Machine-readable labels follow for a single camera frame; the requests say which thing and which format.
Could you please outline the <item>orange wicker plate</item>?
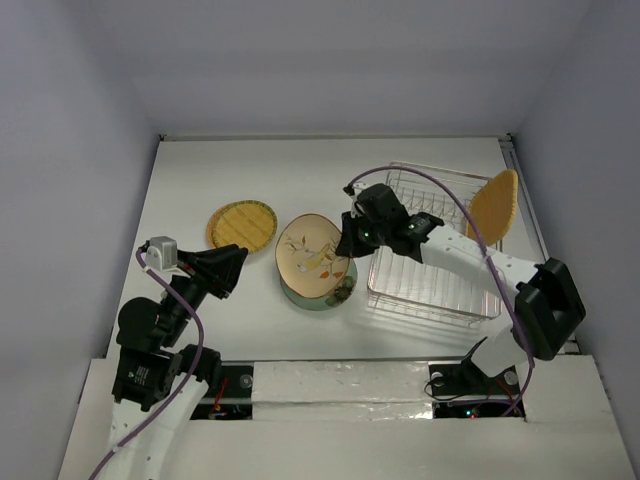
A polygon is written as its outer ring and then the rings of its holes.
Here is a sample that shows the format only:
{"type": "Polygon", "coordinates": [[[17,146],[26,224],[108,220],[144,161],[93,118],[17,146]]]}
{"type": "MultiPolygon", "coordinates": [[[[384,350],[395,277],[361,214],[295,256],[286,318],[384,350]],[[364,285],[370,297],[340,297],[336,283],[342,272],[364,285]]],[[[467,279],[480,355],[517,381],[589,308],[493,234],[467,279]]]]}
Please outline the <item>orange wicker plate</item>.
{"type": "Polygon", "coordinates": [[[498,244],[510,230],[518,210],[518,175],[506,169],[473,197],[469,213],[488,246],[498,244]]]}
{"type": "Polygon", "coordinates": [[[228,216],[233,207],[233,203],[222,206],[208,220],[206,239],[212,248],[233,244],[233,225],[228,216]]]}

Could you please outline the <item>teal floral plate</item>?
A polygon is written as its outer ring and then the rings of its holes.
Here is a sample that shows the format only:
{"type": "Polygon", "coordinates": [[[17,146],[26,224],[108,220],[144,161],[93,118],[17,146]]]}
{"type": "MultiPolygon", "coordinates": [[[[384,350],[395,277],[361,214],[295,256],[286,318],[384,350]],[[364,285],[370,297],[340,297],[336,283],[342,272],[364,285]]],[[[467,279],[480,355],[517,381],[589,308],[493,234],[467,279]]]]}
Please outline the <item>teal floral plate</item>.
{"type": "Polygon", "coordinates": [[[283,279],[280,279],[280,286],[284,295],[297,307],[307,311],[325,311],[344,304],[353,294],[357,280],[357,266],[354,261],[351,261],[346,270],[346,274],[343,275],[336,286],[323,297],[303,297],[292,290],[283,279]]]}

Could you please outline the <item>cream floral plate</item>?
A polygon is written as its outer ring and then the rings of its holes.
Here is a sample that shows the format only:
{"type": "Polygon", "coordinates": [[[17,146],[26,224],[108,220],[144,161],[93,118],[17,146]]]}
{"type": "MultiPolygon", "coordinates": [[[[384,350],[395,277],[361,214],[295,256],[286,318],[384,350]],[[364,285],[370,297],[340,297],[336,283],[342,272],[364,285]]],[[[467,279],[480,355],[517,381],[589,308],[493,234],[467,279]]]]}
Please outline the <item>cream floral plate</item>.
{"type": "Polygon", "coordinates": [[[304,298],[329,294],[346,276],[351,260],[336,253],[341,231],[328,218],[308,213],[282,231],[275,262],[285,285],[304,298]]]}

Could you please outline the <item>yellow-green woven plate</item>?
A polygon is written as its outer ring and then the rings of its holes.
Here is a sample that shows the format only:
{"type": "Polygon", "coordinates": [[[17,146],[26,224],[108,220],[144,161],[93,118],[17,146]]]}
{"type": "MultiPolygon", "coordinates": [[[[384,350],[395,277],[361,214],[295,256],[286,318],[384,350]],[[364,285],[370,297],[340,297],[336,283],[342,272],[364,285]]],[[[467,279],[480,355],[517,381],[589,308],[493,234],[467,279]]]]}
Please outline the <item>yellow-green woven plate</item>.
{"type": "Polygon", "coordinates": [[[228,214],[233,225],[233,244],[247,248],[250,254],[265,249],[278,227],[274,210],[258,200],[241,200],[233,204],[228,214]]]}

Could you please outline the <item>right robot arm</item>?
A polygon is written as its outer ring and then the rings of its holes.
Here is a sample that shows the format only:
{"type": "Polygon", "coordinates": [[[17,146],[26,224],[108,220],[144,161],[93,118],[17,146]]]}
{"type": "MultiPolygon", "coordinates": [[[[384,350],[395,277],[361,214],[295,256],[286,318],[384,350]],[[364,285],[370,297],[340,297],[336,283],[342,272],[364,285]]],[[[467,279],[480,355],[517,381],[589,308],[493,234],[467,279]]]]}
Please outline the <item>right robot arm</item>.
{"type": "Polygon", "coordinates": [[[411,215],[387,185],[345,187],[352,206],[341,216],[337,255],[361,258],[386,247],[444,269],[499,297],[510,326],[474,345],[460,368],[462,384],[482,392],[511,366],[552,360],[586,316],[569,268],[534,263],[481,246],[426,212],[411,215]]]}

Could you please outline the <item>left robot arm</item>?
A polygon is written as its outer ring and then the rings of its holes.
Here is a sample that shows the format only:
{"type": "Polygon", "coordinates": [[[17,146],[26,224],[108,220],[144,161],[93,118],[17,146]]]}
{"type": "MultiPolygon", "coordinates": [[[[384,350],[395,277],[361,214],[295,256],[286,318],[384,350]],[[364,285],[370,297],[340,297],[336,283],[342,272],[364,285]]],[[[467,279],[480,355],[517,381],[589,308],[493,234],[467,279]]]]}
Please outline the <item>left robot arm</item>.
{"type": "Polygon", "coordinates": [[[109,450],[92,478],[165,475],[197,404],[223,385],[221,355],[205,347],[197,310],[207,296],[229,297],[247,255],[236,244],[183,251],[166,236],[137,248],[136,261],[162,287],[163,297],[135,297],[119,311],[109,450]]]}

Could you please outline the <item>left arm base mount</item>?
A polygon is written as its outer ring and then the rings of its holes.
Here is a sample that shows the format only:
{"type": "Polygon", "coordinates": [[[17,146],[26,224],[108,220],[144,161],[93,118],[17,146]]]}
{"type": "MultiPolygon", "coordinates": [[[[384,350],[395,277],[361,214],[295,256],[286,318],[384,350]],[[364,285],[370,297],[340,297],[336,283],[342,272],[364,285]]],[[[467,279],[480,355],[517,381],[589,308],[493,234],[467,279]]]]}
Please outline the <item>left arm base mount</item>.
{"type": "Polygon", "coordinates": [[[196,405],[191,420],[251,420],[254,364],[224,362],[218,386],[196,405]]]}

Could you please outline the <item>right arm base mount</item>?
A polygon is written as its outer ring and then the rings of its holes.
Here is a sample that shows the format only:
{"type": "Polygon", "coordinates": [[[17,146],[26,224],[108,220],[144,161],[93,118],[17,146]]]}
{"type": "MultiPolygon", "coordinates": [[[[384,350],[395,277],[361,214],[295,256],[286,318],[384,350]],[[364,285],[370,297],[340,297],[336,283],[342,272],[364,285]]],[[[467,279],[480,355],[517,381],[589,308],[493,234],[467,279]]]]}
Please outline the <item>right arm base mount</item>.
{"type": "Polygon", "coordinates": [[[514,366],[495,377],[483,373],[471,357],[486,342],[483,338],[459,361],[432,362],[423,392],[431,400],[436,419],[499,418],[525,416],[518,399],[520,383],[514,366]]]}

